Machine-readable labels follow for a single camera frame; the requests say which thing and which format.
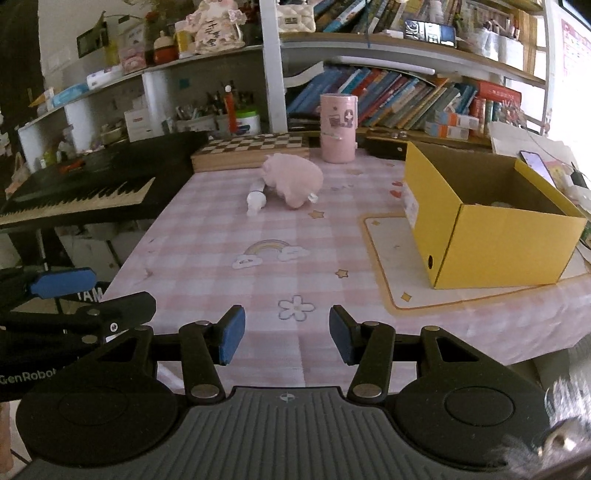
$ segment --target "electronic keyboard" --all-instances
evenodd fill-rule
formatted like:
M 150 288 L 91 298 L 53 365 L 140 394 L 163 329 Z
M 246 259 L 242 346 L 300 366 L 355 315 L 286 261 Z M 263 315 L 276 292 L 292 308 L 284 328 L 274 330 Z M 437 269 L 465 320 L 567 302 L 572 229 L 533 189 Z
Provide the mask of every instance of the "electronic keyboard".
M 0 232 L 156 218 L 206 143 L 204 132 L 165 135 L 35 172 L 0 210 Z

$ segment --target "white bottle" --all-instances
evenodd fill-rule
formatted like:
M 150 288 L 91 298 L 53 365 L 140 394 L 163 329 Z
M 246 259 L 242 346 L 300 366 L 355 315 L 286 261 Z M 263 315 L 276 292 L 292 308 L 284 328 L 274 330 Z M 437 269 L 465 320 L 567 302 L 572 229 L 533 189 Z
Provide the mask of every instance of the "white bottle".
M 249 217 L 255 216 L 267 204 L 267 197 L 263 193 L 266 186 L 265 180 L 262 178 L 252 182 L 251 191 L 246 197 L 246 205 L 248 207 L 246 214 Z

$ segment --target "cloud print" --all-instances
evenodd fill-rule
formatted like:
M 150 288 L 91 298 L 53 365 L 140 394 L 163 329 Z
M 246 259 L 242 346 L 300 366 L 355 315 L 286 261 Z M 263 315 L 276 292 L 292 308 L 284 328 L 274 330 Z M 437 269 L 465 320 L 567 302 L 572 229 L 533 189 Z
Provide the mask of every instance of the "cloud print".
M 234 270 L 240 270 L 241 268 L 256 267 L 260 264 L 262 264 L 261 257 L 257 257 L 256 255 L 238 255 L 232 264 L 232 268 Z
M 280 262 L 287 262 L 289 260 L 294 260 L 300 257 L 307 257 L 310 255 L 310 252 L 302 247 L 285 247 L 279 253 L 277 260 Z

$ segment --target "poster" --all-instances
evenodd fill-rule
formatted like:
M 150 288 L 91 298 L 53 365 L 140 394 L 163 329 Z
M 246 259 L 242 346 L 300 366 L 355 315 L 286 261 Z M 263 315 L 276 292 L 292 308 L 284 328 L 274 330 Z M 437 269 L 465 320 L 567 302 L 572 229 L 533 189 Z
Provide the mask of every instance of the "poster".
M 591 41 L 562 20 L 564 76 L 578 76 L 591 63 Z

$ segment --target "pink plush pig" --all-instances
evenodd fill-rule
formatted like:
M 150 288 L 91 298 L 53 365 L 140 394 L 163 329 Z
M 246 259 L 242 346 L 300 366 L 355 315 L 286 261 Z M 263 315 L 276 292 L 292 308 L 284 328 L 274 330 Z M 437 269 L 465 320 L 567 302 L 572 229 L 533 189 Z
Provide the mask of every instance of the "pink plush pig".
M 324 180 L 318 165 L 284 153 L 267 158 L 262 165 L 262 178 L 292 208 L 299 208 L 308 200 L 316 203 Z

